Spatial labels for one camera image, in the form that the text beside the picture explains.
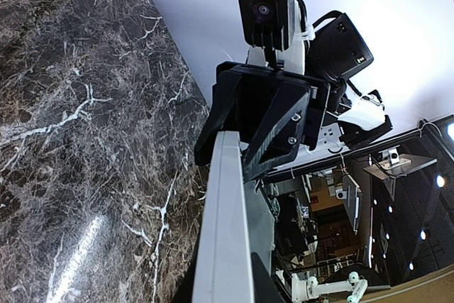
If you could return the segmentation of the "white remote control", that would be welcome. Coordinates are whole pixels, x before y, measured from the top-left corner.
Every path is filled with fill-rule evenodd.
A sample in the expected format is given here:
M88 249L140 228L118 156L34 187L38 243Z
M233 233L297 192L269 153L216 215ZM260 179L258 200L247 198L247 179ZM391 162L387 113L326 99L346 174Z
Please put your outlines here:
M212 153L193 302L253 302L239 134L219 132Z

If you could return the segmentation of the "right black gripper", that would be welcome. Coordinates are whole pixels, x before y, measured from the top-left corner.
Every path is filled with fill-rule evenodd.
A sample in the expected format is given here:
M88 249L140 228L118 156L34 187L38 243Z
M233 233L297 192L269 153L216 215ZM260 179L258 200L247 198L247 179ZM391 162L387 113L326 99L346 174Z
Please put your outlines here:
M219 131L237 131L240 141L249 143L243 157L245 181L293 161L300 143L314 150L329 94L329 83L316 77L221 63L209 117L194 146L196 165L211 162Z

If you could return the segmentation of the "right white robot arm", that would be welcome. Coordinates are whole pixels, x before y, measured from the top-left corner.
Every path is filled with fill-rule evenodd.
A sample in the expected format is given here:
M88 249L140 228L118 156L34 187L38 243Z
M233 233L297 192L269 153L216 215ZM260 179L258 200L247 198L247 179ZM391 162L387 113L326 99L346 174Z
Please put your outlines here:
M350 78L374 58L357 28L340 11L307 21L303 0L238 0L245 63L216 68L209 117L194 146L199 166L211 163L219 133L234 132L243 179L257 179L315 150L327 123L340 126L340 142L361 148L392 129L376 91L340 109Z

